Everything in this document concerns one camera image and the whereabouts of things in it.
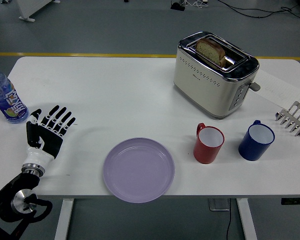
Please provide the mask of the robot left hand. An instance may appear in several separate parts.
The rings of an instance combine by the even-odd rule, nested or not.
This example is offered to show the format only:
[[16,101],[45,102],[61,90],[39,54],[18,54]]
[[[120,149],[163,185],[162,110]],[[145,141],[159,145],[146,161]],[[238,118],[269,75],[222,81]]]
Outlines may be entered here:
[[27,158],[24,168],[45,168],[59,154],[63,137],[76,118],[67,108],[54,106],[40,119],[42,110],[32,112],[26,121]]

